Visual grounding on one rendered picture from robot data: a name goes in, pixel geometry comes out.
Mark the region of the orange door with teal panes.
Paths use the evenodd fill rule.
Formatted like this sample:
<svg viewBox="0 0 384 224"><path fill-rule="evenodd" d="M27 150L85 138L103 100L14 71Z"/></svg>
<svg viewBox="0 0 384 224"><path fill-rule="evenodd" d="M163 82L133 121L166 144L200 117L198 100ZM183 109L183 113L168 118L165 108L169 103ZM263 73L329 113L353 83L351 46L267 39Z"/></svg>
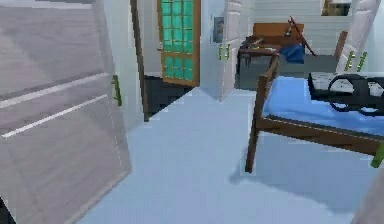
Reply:
<svg viewBox="0 0 384 224"><path fill-rule="evenodd" d="M201 0L157 0L157 13L163 81L199 86Z"/></svg>

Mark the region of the white panelled room door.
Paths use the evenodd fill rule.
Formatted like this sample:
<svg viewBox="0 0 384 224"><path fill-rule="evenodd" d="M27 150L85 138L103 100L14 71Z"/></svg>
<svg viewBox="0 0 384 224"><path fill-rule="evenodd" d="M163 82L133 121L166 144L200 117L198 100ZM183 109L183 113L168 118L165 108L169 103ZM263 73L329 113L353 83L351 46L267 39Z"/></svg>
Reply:
<svg viewBox="0 0 384 224"><path fill-rule="evenodd" d="M356 73L361 54L366 51L367 56L361 72L374 71L375 50L373 49L374 22L380 9L382 0L352 0L350 11L353 13L348 35L336 66L337 73ZM344 71L350 51L354 51L355 58L352 68Z"/></svg>
<svg viewBox="0 0 384 224"><path fill-rule="evenodd" d="M241 19L242 0L225 0L224 9L224 31L221 64L221 85L218 92L218 99L223 101L226 96L234 89L235 75L237 66L237 53L240 46L240 19ZM226 45L230 44L230 57L226 60Z"/></svg>

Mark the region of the dark brown desk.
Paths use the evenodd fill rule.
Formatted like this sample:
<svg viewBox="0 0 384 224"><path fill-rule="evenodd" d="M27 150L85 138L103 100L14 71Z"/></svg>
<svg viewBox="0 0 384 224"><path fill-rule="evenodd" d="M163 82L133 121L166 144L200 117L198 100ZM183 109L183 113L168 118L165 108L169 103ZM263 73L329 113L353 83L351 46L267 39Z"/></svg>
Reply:
<svg viewBox="0 0 384 224"><path fill-rule="evenodd" d="M270 56L270 62L279 57L281 46L270 44L265 41L263 36L249 36L241 44L237 53L236 72L240 73L241 60L245 60L245 65L249 66L253 58Z"/></svg>

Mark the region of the brown bed with blue mattress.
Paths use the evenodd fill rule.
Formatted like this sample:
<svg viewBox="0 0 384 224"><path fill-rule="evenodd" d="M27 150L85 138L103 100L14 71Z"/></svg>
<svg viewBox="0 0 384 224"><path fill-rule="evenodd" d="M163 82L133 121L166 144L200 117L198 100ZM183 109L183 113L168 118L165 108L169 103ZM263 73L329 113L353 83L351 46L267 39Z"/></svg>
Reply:
<svg viewBox="0 0 384 224"><path fill-rule="evenodd" d="M278 59L258 79L252 125L248 142L245 171L253 170L257 141L261 132L371 155L374 157L384 142L384 126L380 134L352 130L347 122L336 126L326 116L328 110L309 97L307 82L302 78L279 77Z"/></svg>

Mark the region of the orange-brown wooden board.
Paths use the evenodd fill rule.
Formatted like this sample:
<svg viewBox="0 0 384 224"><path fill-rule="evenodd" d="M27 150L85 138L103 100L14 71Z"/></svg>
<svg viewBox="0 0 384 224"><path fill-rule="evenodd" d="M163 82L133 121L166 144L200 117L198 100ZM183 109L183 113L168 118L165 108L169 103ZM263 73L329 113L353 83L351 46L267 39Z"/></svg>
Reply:
<svg viewBox="0 0 384 224"><path fill-rule="evenodd" d="M295 29L289 37L285 33L290 29L290 24L285 23L255 23L253 25L253 35L262 37L266 44L288 46L300 44L301 38Z"/></svg>

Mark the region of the blue cloth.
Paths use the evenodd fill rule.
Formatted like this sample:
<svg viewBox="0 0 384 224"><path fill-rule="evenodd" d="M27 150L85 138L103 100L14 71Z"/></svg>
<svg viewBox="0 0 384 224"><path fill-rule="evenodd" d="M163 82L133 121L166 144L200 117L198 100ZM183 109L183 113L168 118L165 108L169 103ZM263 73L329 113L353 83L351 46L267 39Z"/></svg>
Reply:
<svg viewBox="0 0 384 224"><path fill-rule="evenodd" d="M282 47L279 53L284 56L288 63L303 64L305 50L301 44L289 45Z"/></svg>

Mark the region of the black and white pillow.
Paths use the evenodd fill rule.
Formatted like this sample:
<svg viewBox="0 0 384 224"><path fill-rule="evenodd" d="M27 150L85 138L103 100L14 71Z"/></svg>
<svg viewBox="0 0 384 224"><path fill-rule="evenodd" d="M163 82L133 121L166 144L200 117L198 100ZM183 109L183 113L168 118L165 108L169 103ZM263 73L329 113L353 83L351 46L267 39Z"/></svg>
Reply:
<svg viewBox="0 0 384 224"><path fill-rule="evenodd" d="M384 116L384 77L312 72L307 83L312 100L328 102L338 112Z"/></svg>

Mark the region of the red baseball bat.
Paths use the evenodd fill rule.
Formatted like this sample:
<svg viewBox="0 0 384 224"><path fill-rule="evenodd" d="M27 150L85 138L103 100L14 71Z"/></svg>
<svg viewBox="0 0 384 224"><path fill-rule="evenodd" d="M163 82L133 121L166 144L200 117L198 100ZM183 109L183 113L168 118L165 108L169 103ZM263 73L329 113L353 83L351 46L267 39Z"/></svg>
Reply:
<svg viewBox="0 0 384 224"><path fill-rule="evenodd" d="M299 26L297 25L296 21L294 20L294 18L292 16L290 16L288 23L290 24L290 26L292 28L294 28L296 30L296 33L298 34L299 40L301 41L304 48L307 48L314 57L317 57L318 55L311 49L310 45L308 44L307 40L305 39L305 37L303 35L303 32L301 31L301 29L299 28Z"/></svg>

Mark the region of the pale grey panelled room door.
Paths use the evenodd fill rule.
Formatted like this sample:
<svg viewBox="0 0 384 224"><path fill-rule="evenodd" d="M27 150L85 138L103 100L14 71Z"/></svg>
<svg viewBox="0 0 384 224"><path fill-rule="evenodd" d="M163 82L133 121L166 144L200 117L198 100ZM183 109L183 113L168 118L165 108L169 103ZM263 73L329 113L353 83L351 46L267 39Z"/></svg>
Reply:
<svg viewBox="0 0 384 224"><path fill-rule="evenodd" d="M105 0L0 0L0 224L77 224L130 171Z"/></svg>

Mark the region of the dark window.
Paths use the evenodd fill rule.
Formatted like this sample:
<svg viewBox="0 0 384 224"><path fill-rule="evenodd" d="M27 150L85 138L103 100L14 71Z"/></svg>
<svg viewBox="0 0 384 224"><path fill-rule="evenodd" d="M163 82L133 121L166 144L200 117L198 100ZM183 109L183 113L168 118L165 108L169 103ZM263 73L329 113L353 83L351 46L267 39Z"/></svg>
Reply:
<svg viewBox="0 0 384 224"><path fill-rule="evenodd" d="M352 0L322 0L322 16L347 16Z"/></svg>

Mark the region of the brown wooden door post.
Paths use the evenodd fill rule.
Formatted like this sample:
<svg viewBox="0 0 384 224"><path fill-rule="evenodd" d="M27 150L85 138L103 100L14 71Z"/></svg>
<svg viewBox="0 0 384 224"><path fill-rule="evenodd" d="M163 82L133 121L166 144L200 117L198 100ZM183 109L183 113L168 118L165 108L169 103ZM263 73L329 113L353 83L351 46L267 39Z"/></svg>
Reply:
<svg viewBox="0 0 384 224"><path fill-rule="evenodd" d="M148 111L144 63L143 63L143 54L142 54L142 47L141 47L138 0L130 0L130 6L131 6L131 14L132 14L135 48L136 48L136 55L137 55L137 65L138 65L138 73L139 73L139 84L140 84L140 91L141 91L141 98L142 98L144 122L148 122L150 118L150 113Z"/></svg>

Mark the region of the grey framed wall picture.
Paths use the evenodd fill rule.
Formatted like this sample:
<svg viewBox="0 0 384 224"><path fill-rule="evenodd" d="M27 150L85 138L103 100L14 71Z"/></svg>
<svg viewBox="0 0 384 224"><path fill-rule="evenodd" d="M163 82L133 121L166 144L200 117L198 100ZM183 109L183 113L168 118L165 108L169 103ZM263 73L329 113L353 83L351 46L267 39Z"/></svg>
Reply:
<svg viewBox="0 0 384 224"><path fill-rule="evenodd" d="M214 18L214 28L213 28L213 42L221 43L223 40L223 31L224 31L224 18L215 17Z"/></svg>

